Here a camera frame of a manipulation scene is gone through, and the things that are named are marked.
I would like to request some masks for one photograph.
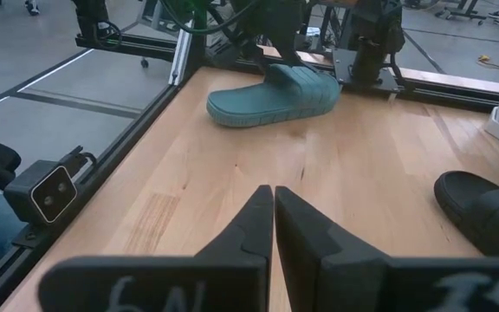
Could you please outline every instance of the teal slide sandal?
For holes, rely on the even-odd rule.
[[[207,112],[227,127],[254,127],[328,113],[340,98],[331,75],[271,65],[263,83],[209,94]]]

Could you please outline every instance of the slide sandal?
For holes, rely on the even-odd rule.
[[[499,186],[469,172],[446,172],[434,185],[450,221],[483,254],[499,256]]]
[[[209,94],[207,112],[223,126],[254,127],[328,113],[339,98],[331,75],[274,64],[263,83]]]

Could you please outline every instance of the black slide sandal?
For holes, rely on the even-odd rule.
[[[450,221],[485,255],[499,256],[499,186],[469,172],[446,172],[434,185]]]

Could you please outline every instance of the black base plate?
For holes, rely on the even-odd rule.
[[[344,89],[350,89],[359,92],[378,91],[383,94],[399,93],[398,83],[396,82],[388,68],[383,68],[382,70],[380,70],[380,83],[373,85],[364,85],[356,82],[350,75],[350,66],[355,61],[356,55],[357,52],[346,49],[333,50],[334,72],[336,73],[336,79],[340,84],[344,86]]]

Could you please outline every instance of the wood grain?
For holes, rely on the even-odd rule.
[[[273,47],[261,46],[261,48],[263,49],[263,53],[265,55],[280,57],[276,49]],[[329,60],[323,55],[317,55],[307,52],[298,52],[298,55],[305,62],[332,65],[332,60]],[[471,79],[454,75],[443,75],[439,73],[431,73],[409,68],[401,68],[401,72],[404,78],[408,79],[499,93],[499,82],[482,81],[478,79]]]
[[[192,255],[261,184],[286,185],[393,256],[478,257],[435,203],[445,171],[499,184],[487,114],[343,94],[333,112],[229,129],[205,111],[210,91],[262,77],[202,68],[154,122],[2,311],[39,311],[37,284],[79,255]],[[289,311],[275,248],[271,311]]]

